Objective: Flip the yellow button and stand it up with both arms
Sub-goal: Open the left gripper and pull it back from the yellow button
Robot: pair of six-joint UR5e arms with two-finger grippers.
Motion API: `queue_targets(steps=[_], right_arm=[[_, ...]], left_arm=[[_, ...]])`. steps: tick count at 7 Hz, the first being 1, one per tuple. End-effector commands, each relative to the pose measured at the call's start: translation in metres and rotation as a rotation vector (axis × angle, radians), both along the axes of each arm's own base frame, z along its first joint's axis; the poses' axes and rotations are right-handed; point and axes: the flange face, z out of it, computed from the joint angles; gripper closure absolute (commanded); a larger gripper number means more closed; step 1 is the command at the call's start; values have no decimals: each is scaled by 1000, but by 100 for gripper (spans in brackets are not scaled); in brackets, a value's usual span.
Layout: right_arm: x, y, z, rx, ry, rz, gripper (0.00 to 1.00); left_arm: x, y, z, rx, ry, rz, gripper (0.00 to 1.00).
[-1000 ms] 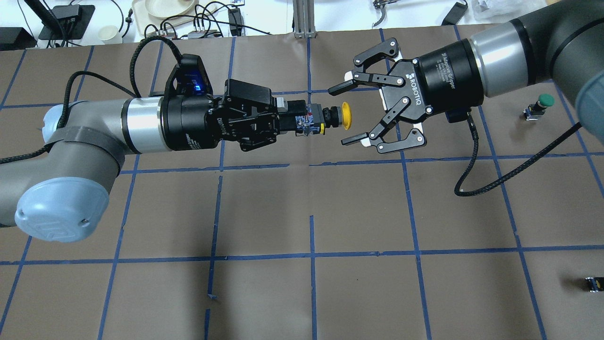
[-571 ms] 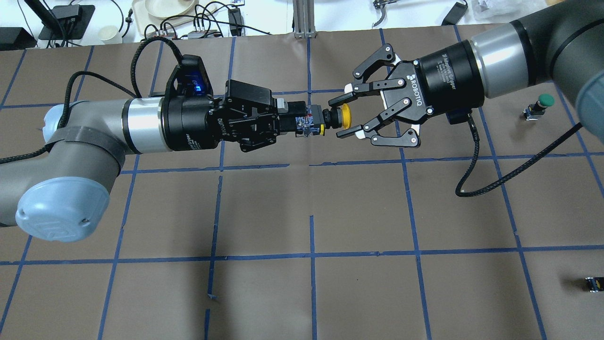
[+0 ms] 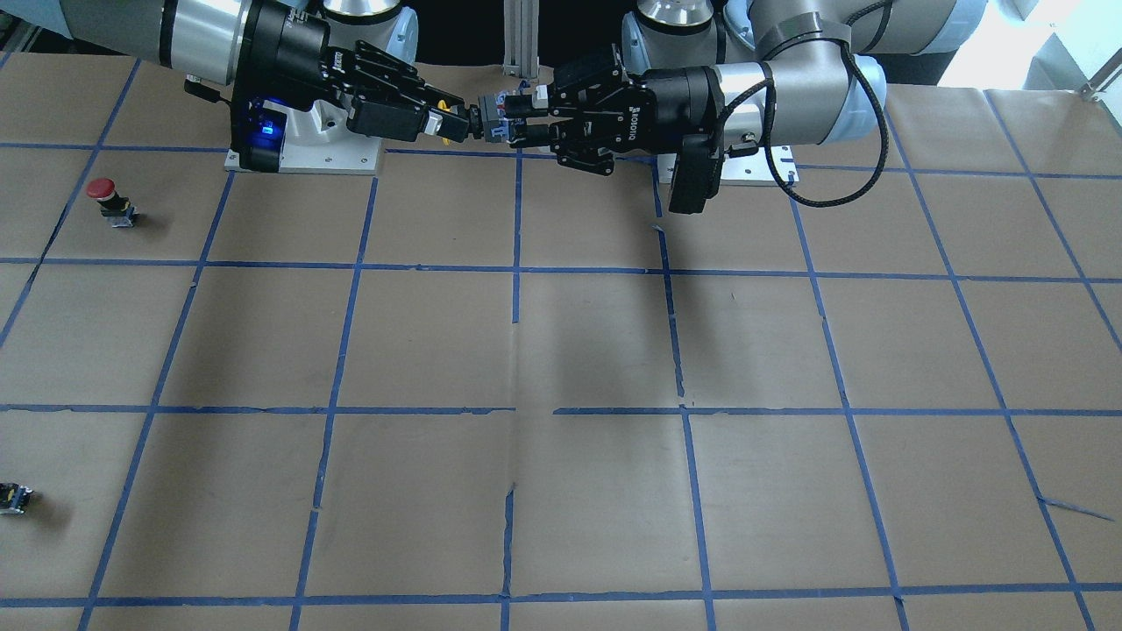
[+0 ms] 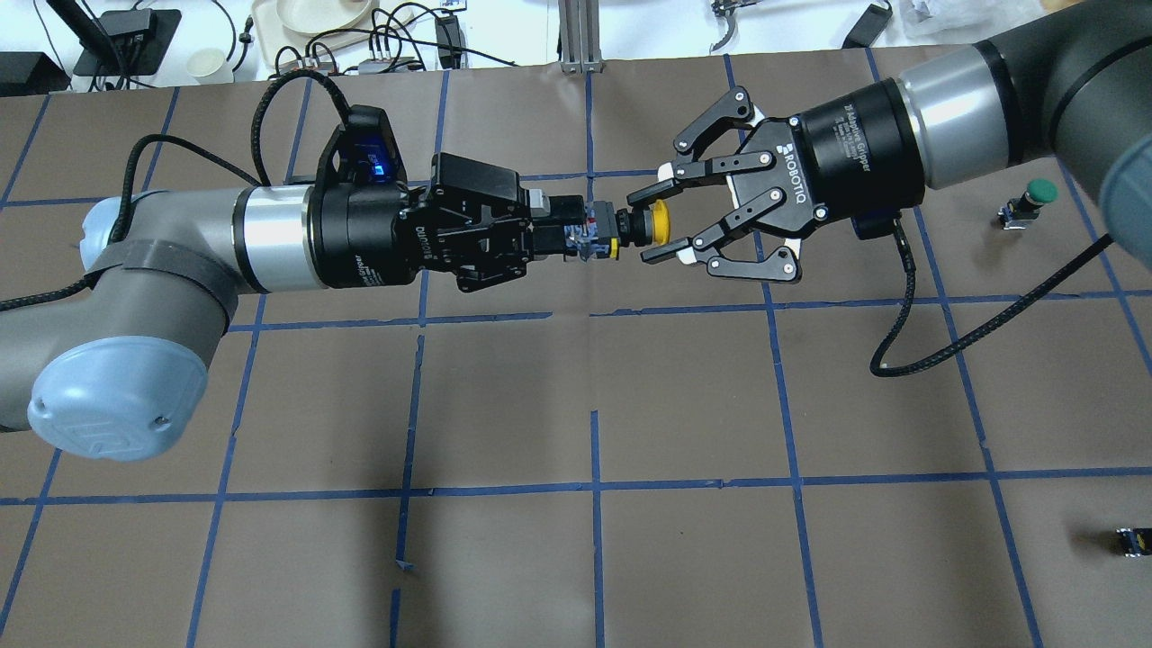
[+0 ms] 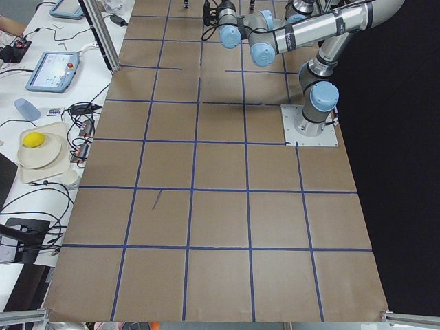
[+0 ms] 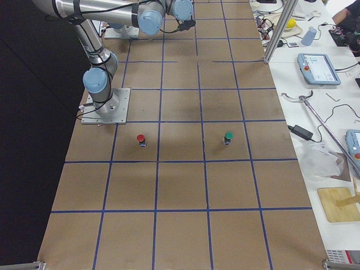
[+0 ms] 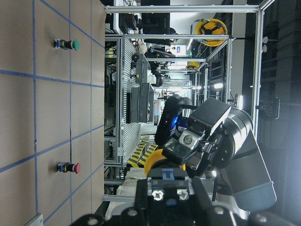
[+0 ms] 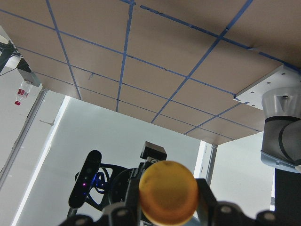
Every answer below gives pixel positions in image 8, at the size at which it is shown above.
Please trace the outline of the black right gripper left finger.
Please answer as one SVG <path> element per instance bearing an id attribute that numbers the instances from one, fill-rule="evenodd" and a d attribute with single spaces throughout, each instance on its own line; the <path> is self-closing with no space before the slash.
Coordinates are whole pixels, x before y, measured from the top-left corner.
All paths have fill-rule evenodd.
<path id="1" fill-rule="evenodd" d="M 134 216 L 131 208 L 123 202 L 111 204 L 104 208 L 101 217 L 94 221 L 87 215 L 74 215 L 68 217 L 60 226 L 138 226 L 139 219 Z"/>

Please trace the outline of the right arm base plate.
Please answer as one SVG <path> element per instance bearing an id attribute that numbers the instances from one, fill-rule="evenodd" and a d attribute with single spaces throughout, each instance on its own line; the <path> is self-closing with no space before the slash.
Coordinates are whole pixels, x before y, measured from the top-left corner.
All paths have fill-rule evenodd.
<path id="1" fill-rule="evenodd" d="M 238 92 L 234 99 L 262 110 L 262 96 L 273 89 L 297 88 L 301 86 L 301 73 L 281 65 L 272 72 Z"/>

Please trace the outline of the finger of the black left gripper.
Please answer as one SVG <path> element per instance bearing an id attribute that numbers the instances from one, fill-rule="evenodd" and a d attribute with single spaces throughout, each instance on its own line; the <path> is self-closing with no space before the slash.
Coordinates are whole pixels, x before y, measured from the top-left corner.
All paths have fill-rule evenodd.
<path id="1" fill-rule="evenodd" d="M 197 215 L 199 221 L 212 221 L 217 200 L 207 181 L 203 178 L 196 179 L 198 186 Z"/>

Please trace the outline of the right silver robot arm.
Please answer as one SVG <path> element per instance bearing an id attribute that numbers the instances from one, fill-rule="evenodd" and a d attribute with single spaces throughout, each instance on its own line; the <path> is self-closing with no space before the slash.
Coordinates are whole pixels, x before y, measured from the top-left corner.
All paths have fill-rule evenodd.
<path id="1" fill-rule="evenodd" d="M 246 216 L 217 201 L 208 182 L 167 160 L 146 142 L 137 168 L 103 164 L 91 151 L 76 175 L 64 226 L 298 226 L 301 223 L 301 90 L 277 88 L 262 96 L 261 160 L 275 169 L 275 210 Z"/>

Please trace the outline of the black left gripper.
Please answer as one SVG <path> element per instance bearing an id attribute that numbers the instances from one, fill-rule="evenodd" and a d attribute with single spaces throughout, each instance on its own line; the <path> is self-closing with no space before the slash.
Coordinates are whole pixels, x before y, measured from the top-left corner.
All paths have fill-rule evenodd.
<path id="1" fill-rule="evenodd" d="M 149 166 L 149 162 L 141 162 L 137 168 L 130 169 L 110 165 L 112 174 L 109 180 L 109 204 L 123 202 L 133 212 L 137 212 L 139 210 L 139 183 Z"/>

